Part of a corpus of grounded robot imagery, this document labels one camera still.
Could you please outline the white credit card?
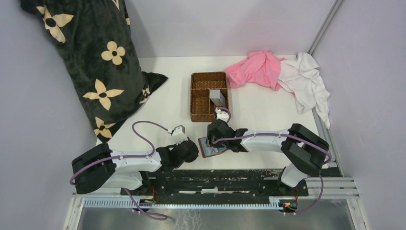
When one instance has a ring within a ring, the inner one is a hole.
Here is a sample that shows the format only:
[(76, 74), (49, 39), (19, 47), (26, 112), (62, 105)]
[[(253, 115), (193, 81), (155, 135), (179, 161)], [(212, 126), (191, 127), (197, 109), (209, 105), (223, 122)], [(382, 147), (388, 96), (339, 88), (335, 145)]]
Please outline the white credit card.
[(203, 155), (204, 157), (212, 157), (222, 154), (224, 151), (226, 151), (226, 148), (206, 147), (204, 148)]

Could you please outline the brown leather card holder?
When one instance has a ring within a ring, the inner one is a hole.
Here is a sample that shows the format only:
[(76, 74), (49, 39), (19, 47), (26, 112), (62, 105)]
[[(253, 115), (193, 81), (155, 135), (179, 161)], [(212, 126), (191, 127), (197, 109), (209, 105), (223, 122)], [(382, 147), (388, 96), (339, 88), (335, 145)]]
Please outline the brown leather card holder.
[(206, 143), (207, 137), (199, 138), (198, 142), (199, 142), (200, 153), (202, 154), (203, 158), (220, 155), (227, 151), (226, 147), (215, 148), (215, 147), (207, 146), (207, 143)]

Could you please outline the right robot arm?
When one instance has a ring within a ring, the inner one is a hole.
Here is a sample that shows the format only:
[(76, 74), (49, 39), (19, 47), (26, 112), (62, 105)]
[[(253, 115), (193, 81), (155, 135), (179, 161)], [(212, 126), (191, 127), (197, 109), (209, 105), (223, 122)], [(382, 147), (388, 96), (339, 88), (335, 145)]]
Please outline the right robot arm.
[(280, 131), (232, 129), (227, 122), (216, 120), (208, 125), (207, 136), (199, 139), (204, 157), (227, 150), (232, 152), (267, 151), (284, 154), (290, 161), (277, 181), (277, 191), (290, 195), (307, 177), (318, 177), (323, 165), (332, 160), (329, 144), (301, 124), (294, 123)]

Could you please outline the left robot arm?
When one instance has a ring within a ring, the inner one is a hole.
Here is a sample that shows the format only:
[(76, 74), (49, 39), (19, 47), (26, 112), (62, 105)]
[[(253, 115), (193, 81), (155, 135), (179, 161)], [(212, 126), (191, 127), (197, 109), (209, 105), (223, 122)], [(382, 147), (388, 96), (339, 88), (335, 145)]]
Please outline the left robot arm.
[(145, 195), (151, 188), (148, 173), (170, 172), (193, 162), (198, 155), (198, 146), (189, 139), (151, 152), (117, 151), (102, 143), (72, 161), (69, 182), (80, 195), (121, 188)]

